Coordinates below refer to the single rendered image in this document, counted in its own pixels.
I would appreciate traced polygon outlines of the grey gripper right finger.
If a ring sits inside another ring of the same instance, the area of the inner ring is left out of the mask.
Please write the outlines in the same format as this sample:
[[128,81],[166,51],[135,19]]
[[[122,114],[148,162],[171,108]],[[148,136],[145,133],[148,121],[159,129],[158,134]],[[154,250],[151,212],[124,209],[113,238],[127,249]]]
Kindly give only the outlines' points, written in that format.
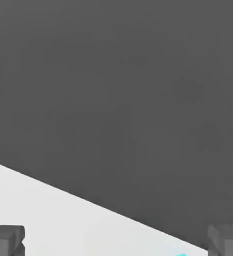
[[209,225],[207,229],[209,246],[207,256],[233,256],[233,225]]

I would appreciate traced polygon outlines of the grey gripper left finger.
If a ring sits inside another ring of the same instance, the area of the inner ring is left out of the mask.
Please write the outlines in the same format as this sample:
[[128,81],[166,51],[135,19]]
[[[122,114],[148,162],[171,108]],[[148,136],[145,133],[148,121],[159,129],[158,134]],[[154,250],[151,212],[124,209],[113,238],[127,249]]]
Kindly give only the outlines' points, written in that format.
[[0,225],[0,256],[25,256],[25,227]]

